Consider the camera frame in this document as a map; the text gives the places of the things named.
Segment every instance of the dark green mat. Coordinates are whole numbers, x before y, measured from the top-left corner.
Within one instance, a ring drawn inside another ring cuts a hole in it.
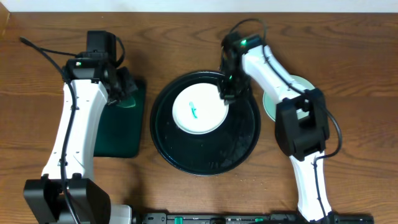
[[[136,80],[136,85],[138,90],[132,96],[136,101],[134,107],[126,107],[131,100],[104,107],[99,119],[94,156],[132,158],[138,154],[146,85],[142,80]]]

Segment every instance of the wooden tabletop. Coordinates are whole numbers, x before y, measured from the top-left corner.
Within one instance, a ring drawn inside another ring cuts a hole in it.
[[[295,210],[292,165],[276,144],[274,123],[261,110],[261,135],[240,166],[197,177],[168,164],[149,129],[154,100],[166,84],[194,70],[216,70],[220,42],[241,19],[268,23],[268,43],[291,73],[326,95],[344,136],[343,149],[325,161],[326,191],[339,213],[371,213],[398,223],[397,14],[161,14],[12,13],[0,41],[0,222],[35,223],[22,189],[38,179],[60,121],[62,80],[53,66],[18,41],[78,53],[86,32],[107,30],[126,46],[124,65],[147,81],[139,155],[95,158],[95,182],[113,203],[140,212],[247,213]],[[241,29],[259,31],[256,24]],[[64,65],[68,59],[52,55]],[[262,109],[263,91],[252,84]],[[331,126],[327,152],[336,147]]]

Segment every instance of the teal logo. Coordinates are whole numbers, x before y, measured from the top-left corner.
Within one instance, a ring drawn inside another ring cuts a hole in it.
[[[191,107],[191,111],[192,111],[193,117],[194,117],[195,119],[198,119],[198,116],[197,116],[197,109],[195,108],[195,106],[193,105],[193,103],[192,103],[192,102],[189,102],[189,106]]]

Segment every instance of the black plate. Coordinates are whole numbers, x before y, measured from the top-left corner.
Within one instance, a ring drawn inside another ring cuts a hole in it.
[[[174,167],[196,175],[215,175],[237,167],[252,152],[260,134],[260,112],[251,96],[229,105],[227,117],[214,131],[189,134],[172,116],[178,94],[197,83],[216,85],[218,72],[193,72],[167,85],[155,100],[150,115],[152,140],[164,159]]]

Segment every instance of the white wall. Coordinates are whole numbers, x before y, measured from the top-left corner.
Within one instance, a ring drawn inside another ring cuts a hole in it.
[[[0,0],[10,12],[398,12],[398,0]]]

